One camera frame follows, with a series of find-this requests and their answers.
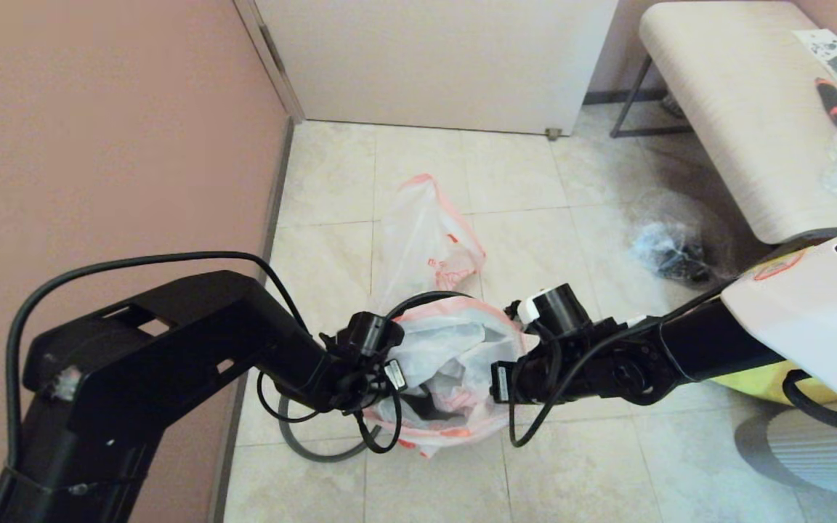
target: tile floor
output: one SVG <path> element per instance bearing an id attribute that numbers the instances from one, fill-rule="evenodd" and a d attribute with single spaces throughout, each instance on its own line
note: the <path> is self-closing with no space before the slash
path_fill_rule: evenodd
<path id="1" fill-rule="evenodd" d="M 482 277 L 463 291 L 502 307 L 569 282 L 592 317 L 667 312 L 694 293 L 653 277 L 626 252 L 628 205 L 644 189 L 679 188 L 705 200 L 731 225 L 742 264 L 764 246 L 694 136 L 611 140 L 618 108 L 585 107 L 574 136 L 557 142 L 303 123 L 272 265 L 310 328 L 334 333 L 368 308 L 379 265 L 376 221 L 392 193 L 429 172 L 488 250 Z M 655 104 L 642 103 L 631 122 L 662 118 Z M 397 449 L 319 464 L 283 444 L 249 387 L 225 521 L 837 523 L 836 494 L 774 483 L 738 456 L 733 428 L 762 411 L 757 400 L 698 384 L 650 408 L 620 400 L 562 406 L 521 450 L 503 431 L 431 460 Z M 296 427 L 323 453 L 358 441 L 353 420 L 339 415 Z"/>

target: baseboard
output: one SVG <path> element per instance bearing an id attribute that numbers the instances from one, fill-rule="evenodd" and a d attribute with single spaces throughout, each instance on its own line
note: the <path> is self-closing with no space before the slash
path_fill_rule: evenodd
<path id="1" fill-rule="evenodd" d="M 583 98 L 583 105 L 595 105 L 597 103 L 619 103 L 628 99 L 625 92 L 589 92 Z M 667 96 L 667 89 L 638 89 L 635 94 L 635 102 L 654 102 Z"/>
<path id="2" fill-rule="evenodd" d="M 267 229 L 263 238 L 262 258 L 270 261 L 273 252 L 273 239 L 276 236 L 276 219 L 280 215 L 280 201 L 283 199 L 283 185 L 286 184 L 286 169 L 289 167 L 289 152 L 292 148 L 293 131 L 296 126 L 292 118 L 286 119 L 286 135 L 283 137 L 283 153 L 280 156 L 279 169 L 276 179 L 270 188 L 267 199 Z M 260 272 L 260 282 L 265 281 L 265 275 Z M 213 485 L 212 507 L 209 507 L 209 523 L 223 523 L 225 519 L 225 502 L 228 499 L 228 483 L 232 476 L 232 459 L 235 457 L 235 443 L 238 437 L 238 423 L 241 420 L 243 397 L 247 388 L 247 373 L 238 378 L 235 387 L 235 397 L 232 399 L 228 426 L 225 428 L 222 453 L 219 454 L 219 472 Z"/>

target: trash bag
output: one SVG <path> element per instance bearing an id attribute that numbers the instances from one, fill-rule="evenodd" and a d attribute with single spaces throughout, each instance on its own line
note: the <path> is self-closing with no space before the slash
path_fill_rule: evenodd
<path id="1" fill-rule="evenodd" d="M 509 424 L 509 408 L 493 401 L 490 365 L 525 353 L 522 332 L 504 312 L 473 298 L 433 301 L 397 320 L 403 342 L 389 351 L 408 384 L 402 394 L 399 443 L 432 457 L 441 447 L 474 443 Z M 395 430 L 395 407 L 385 398 L 365 412 Z"/>
<path id="2" fill-rule="evenodd" d="M 430 175 L 406 182 L 381 220 L 382 261 L 373 297 L 378 311 L 427 291 L 452 291 L 479 272 L 486 254 L 474 231 Z M 403 342 L 389 351 L 408 389 L 401 394 L 399 443 L 431 457 L 441 447 L 479 441 L 509 423 L 490 395 L 490 366 L 524 354 L 522 332 L 501 310 L 456 296 L 408 309 L 395 320 Z M 365 411 L 395 430 L 391 397 Z"/>
<path id="3" fill-rule="evenodd" d="M 737 274 L 727 226 L 701 202 L 655 189 L 631 206 L 631 255 L 658 277 L 706 287 Z"/>
<path id="4" fill-rule="evenodd" d="M 486 260 L 474 231 L 431 175 L 404 183 L 381 226 L 382 262 L 373 307 L 389 311 L 426 291 L 452 291 Z"/>

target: bench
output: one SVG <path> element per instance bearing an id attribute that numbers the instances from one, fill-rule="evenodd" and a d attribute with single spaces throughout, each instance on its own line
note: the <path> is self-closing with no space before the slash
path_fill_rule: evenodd
<path id="1" fill-rule="evenodd" d="M 837 197 L 818 182 L 836 130 L 814 87 L 828 72 L 791 33 L 811 29 L 787 2 L 655 4 L 639 28 L 647 65 L 654 60 L 767 244 L 837 228 Z"/>

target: black rubber hose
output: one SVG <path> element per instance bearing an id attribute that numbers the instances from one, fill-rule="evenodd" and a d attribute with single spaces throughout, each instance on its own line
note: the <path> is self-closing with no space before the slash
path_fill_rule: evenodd
<path id="1" fill-rule="evenodd" d="M 468 295 L 462 294 L 461 292 L 455 291 L 430 291 L 430 292 L 423 292 L 422 294 L 416 294 L 411 298 L 407 298 L 401 304 L 396 305 L 392 308 L 392 311 L 389 311 L 389 314 L 386 315 L 386 319 L 388 321 L 392 321 L 392 319 L 401 317 L 403 312 L 408 311 L 412 307 L 418 307 L 418 305 L 425 305 L 431 304 L 432 301 L 444 300 L 444 298 L 454 298 L 455 296 L 463 296 L 465 298 L 469 298 Z M 277 411 L 283 417 L 289 417 L 289 398 L 285 397 L 285 395 L 281 395 L 280 397 L 280 404 L 277 406 Z M 296 439 L 296 435 L 293 434 L 292 425 L 286 423 L 285 421 L 279 421 L 280 424 L 280 434 L 283 435 L 283 441 L 286 441 L 286 444 L 293 450 L 294 453 L 299 454 L 303 458 L 309 461 L 316 461 L 316 463 L 338 463 L 339 461 L 344 461 L 346 459 L 355 457 L 357 454 L 362 453 L 366 450 L 366 443 L 361 441 L 351 449 L 343 451 L 343 453 L 338 454 L 316 454 L 313 453 L 311 450 L 306 449 L 302 443 L 299 443 L 299 440 Z M 381 431 L 383 427 L 376 425 L 373 427 L 373 430 L 370 431 L 370 438 L 372 440 L 376 439 L 376 436 L 379 435 L 379 431 Z"/>

